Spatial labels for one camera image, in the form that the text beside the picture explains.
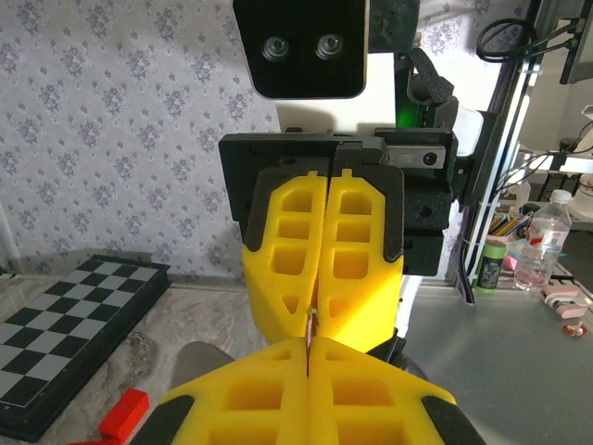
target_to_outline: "table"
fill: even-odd
[[[488,444],[591,443],[593,333],[566,336],[567,322],[534,293],[476,300],[421,288],[406,354],[456,397]],[[585,322],[593,327],[593,313]]]

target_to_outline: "camera lens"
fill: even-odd
[[[423,158],[423,162],[426,165],[435,165],[436,161],[438,160],[438,156],[436,153],[426,153]]]
[[[261,53],[270,62],[280,62],[288,56],[288,42],[282,37],[270,37],[263,44]]]
[[[337,34],[325,34],[317,43],[315,53],[323,60],[339,57],[344,51],[344,41]]]

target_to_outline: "chessboard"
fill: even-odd
[[[0,324],[0,435],[37,441],[169,287],[169,266],[95,255]]]

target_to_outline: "marble surface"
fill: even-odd
[[[0,279],[0,319],[51,284]],[[235,359],[266,346],[253,324],[246,293],[170,288],[38,443],[100,439],[98,424],[129,387],[147,392],[155,405],[170,389],[180,349],[196,340],[211,343]],[[25,443],[0,438],[0,445]]]

